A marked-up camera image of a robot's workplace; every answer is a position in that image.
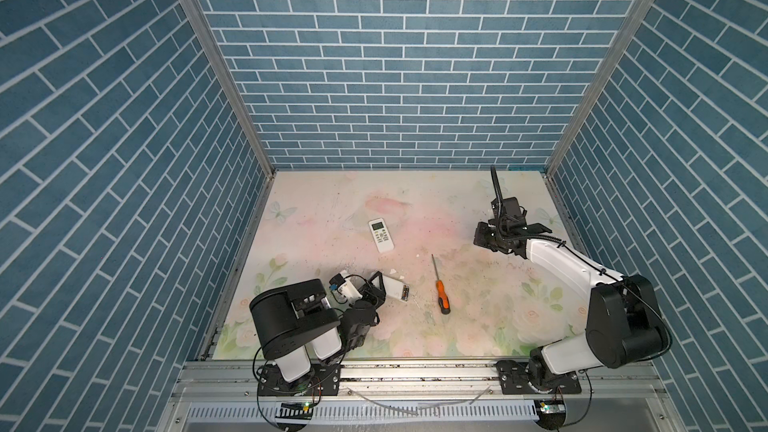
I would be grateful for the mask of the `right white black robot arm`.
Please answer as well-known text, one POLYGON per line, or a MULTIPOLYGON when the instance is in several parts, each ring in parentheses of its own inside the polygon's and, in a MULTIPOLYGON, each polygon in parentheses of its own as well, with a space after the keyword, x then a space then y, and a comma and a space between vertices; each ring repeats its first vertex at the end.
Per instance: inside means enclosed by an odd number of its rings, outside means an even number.
POLYGON ((496 198, 491 207, 493 217, 477 225, 475 245, 527 259, 588 300, 584 332, 534 349, 530 377, 560 378, 600 366, 616 369, 669 351, 672 332, 648 279, 622 275, 551 236, 548 227, 529 224, 527 212, 514 197, 496 198))

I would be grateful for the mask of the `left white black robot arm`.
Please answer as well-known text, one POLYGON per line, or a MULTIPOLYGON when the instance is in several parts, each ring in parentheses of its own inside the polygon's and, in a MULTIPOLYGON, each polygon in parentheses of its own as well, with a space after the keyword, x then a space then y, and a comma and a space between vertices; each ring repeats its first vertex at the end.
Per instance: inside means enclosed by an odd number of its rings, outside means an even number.
POLYGON ((332 277, 330 290, 347 299, 346 309, 331 306, 319 279, 267 290, 249 303, 265 360, 257 379, 266 390, 288 394, 318 387, 380 323, 378 309, 387 298, 381 273, 357 287, 342 272, 332 277))

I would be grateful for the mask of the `orange handled screwdriver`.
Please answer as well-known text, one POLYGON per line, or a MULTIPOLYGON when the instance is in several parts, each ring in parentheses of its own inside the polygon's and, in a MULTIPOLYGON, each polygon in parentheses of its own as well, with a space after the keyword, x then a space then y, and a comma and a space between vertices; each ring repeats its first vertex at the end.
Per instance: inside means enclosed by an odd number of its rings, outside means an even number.
POLYGON ((443 281, 440 278, 437 261, 434 255, 431 256, 433 269, 435 273, 435 279, 436 279, 436 290, 437 290, 437 296, 438 296, 438 305, 440 308, 440 311, 443 315, 448 315, 451 312, 451 306, 450 306, 450 300, 446 293, 445 286, 443 281))

